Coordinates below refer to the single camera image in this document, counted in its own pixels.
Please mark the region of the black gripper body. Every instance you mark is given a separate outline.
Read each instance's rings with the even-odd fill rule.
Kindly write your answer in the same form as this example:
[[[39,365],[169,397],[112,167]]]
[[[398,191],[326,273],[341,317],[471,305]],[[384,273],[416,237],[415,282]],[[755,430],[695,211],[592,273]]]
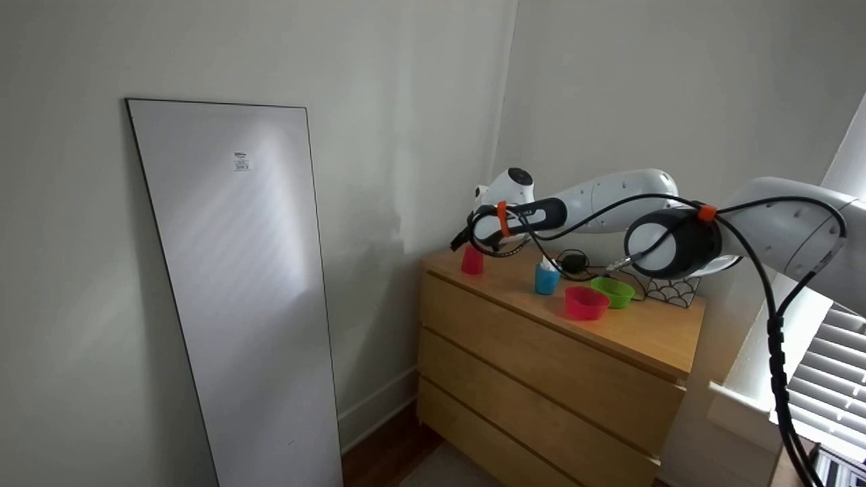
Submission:
[[[464,242],[475,242],[485,251],[498,251],[500,241],[500,215],[485,207],[468,215],[465,226],[452,237],[449,248],[458,251]]]

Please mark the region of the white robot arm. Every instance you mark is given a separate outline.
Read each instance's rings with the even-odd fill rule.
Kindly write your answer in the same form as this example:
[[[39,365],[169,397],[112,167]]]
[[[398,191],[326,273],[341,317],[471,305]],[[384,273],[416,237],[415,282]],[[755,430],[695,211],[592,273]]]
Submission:
[[[465,242],[504,257],[522,241],[623,232],[626,261],[652,279],[679,279],[725,255],[772,268],[799,286],[866,310],[866,202],[779,176],[749,177],[724,206],[690,199],[657,167],[621,171],[537,196],[534,176],[507,167],[477,190]]]

